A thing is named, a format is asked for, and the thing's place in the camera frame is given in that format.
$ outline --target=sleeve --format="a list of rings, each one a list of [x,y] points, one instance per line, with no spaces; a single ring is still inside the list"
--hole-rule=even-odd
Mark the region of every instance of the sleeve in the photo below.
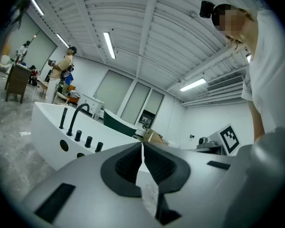
[[[65,57],[62,61],[60,61],[57,66],[61,69],[61,71],[66,70],[71,64],[70,57]]]
[[[253,101],[252,100],[252,90],[251,90],[251,80],[250,80],[249,70],[247,70],[246,77],[245,77],[245,80],[243,82],[243,92],[242,92],[241,97],[247,101]]]

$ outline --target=black faucet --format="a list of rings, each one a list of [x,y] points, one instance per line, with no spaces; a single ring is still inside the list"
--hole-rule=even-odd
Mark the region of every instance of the black faucet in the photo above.
[[[67,133],[66,133],[67,136],[72,136],[73,125],[74,125],[74,121],[75,121],[75,119],[76,119],[77,113],[78,113],[79,110],[80,110],[82,107],[84,107],[84,106],[87,107],[87,112],[89,112],[90,106],[89,106],[88,103],[81,104],[81,105],[79,105],[79,106],[77,107],[77,109],[76,109],[76,111],[75,111],[75,113],[74,113],[74,115],[73,115],[70,128],[68,129],[68,131],[67,131]]]

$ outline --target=seated person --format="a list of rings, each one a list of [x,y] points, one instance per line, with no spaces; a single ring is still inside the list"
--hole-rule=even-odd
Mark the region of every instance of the seated person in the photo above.
[[[36,69],[35,65],[32,65],[30,67],[31,74],[28,80],[28,83],[30,84],[32,82],[33,86],[37,85],[37,77],[38,77],[38,70]]]

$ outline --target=dresser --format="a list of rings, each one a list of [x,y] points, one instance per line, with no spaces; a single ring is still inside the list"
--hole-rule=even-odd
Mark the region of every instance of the dresser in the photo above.
[[[98,100],[94,97],[88,97],[85,94],[82,94],[80,96],[80,99],[78,101],[78,105],[88,103],[90,106],[90,111],[89,113],[92,114],[92,117],[95,116],[95,114],[99,114],[101,106],[103,105],[103,102],[101,100]]]

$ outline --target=black knob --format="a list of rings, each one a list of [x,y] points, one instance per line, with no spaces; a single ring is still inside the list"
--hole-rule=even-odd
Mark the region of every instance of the black knob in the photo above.
[[[95,153],[100,152],[101,149],[103,148],[103,143],[102,142],[98,142]]]
[[[63,123],[65,122],[66,114],[67,114],[67,108],[65,107],[62,113],[62,118],[59,126],[60,129],[63,129]]]
[[[80,130],[78,130],[77,132],[76,132],[76,136],[75,136],[75,141],[76,142],[79,142],[80,141],[80,137],[81,137],[81,131]]]
[[[92,142],[92,137],[91,136],[88,136],[87,138],[86,138],[86,144],[85,144],[85,147],[86,148],[90,148],[91,147],[91,142]]]

